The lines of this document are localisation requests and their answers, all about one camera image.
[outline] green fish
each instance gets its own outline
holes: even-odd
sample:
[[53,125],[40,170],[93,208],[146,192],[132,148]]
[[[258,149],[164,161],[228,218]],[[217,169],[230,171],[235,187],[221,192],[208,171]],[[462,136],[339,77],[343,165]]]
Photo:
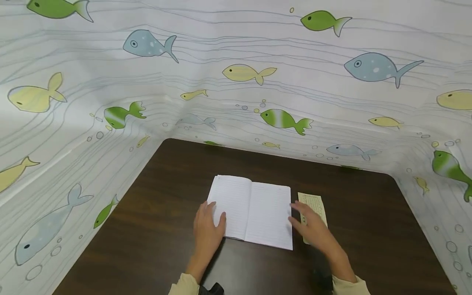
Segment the green fish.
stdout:
[[79,0],[75,3],[69,3],[66,0],[31,0],[26,7],[48,18],[66,18],[77,12],[81,17],[93,23],[87,11],[88,3],[89,0]]
[[204,141],[203,143],[206,143],[206,144],[209,144],[209,145],[224,146],[224,145],[222,145],[222,144],[219,144],[219,143],[214,143],[213,141],[209,141],[209,140],[207,140],[207,141]]
[[113,200],[111,200],[111,203],[108,204],[105,208],[103,208],[100,213],[98,213],[97,219],[95,219],[95,223],[93,224],[93,228],[99,227],[105,219],[107,219],[108,215],[110,215],[111,207],[115,206],[118,204],[119,201],[117,199],[117,195],[113,197]]
[[301,21],[305,28],[312,31],[324,31],[333,27],[334,33],[339,37],[343,26],[351,19],[352,17],[335,19],[331,13],[325,10],[318,10],[304,16]]
[[445,151],[434,151],[432,165],[434,173],[465,182],[468,187],[464,193],[464,201],[470,201],[470,197],[472,197],[472,179],[462,172],[459,161],[453,155]]
[[266,121],[267,124],[274,126],[275,128],[295,128],[298,134],[305,135],[305,128],[311,129],[310,125],[313,120],[301,119],[298,123],[295,123],[292,115],[284,110],[271,109],[261,113],[261,117]]
[[140,101],[135,101],[129,106],[129,110],[122,107],[111,107],[103,111],[103,116],[113,128],[123,129],[126,126],[125,118],[127,115],[135,116],[139,119],[146,119],[146,117],[141,114],[141,111],[145,109],[145,107],[141,106]]

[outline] notebook page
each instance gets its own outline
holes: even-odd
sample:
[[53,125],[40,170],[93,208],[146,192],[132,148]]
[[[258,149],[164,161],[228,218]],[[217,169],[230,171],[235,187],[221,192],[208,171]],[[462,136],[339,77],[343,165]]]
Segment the notebook page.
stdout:
[[253,182],[244,240],[293,250],[290,187]]
[[244,240],[250,195],[251,180],[229,175],[215,176],[208,203],[216,202],[213,213],[215,226],[221,214],[226,212],[226,237]]

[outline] fish-patterned wall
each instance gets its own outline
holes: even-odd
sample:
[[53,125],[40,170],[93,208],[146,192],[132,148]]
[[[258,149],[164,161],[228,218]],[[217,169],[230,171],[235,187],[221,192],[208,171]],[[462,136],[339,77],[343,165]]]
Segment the fish-patterned wall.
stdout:
[[0,295],[51,294],[166,138],[390,174],[472,294],[466,0],[0,8]]

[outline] yellow fish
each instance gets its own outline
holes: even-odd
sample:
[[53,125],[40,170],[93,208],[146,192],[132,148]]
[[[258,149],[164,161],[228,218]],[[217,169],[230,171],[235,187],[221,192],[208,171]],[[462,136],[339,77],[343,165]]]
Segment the yellow fish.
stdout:
[[143,137],[143,138],[138,142],[138,144],[136,145],[136,147],[141,147],[141,146],[146,142],[146,140],[147,140],[149,137],[150,137],[149,135],[145,135],[145,137]]
[[403,124],[390,117],[376,117],[376,118],[370,119],[369,122],[377,126],[397,127],[398,129],[400,129],[400,124]]
[[270,76],[277,71],[276,67],[269,67],[262,70],[260,73],[256,72],[255,69],[248,65],[231,65],[223,71],[223,75],[226,78],[236,82],[246,82],[252,79],[256,79],[257,84],[262,85],[264,83],[264,78]]
[[273,144],[273,143],[268,143],[268,142],[264,142],[262,144],[267,146],[267,147],[276,147],[280,150],[280,144]]
[[194,92],[183,93],[183,94],[180,95],[180,97],[182,97],[186,101],[189,101],[189,100],[191,100],[192,98],[194,98],[195,96],[197,96],[199,94],[203,94],[206,97],[208,97],[208,95],[206,94],[206,89],[197,90],[197,91],[194,91]]
[[55,73],[49,79],[48,89],[36,86],[20,86],[8,92],[8,100],[19,110],[44,113],[49,110],[50,99],[67,102],[57,90],[62,84],[62,73]]
[[36,166],[39,162],[33,162],[26,157],[20,164],[0,171],[0,193],[12,185],[25,171],[26,167]]
[[441,107],[453,110],[472,110],[472,90],[461,89],[439,95],[436,101]]
[[413,177],[416,180],[416,183],[423,189],[423,195],[430,191],[430,189],[426,186],[426,180],[421,177]]

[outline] black object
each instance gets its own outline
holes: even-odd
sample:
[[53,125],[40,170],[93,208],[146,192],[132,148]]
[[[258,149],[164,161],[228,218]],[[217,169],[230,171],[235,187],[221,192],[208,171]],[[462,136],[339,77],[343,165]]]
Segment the black object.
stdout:
[[225,290],[218,283],[215,283],[213,287],[211,287],[210,291],[205,289],[203,286],[200,286],[200,289],[198,290],[198,295],[224,295],[224,293]]

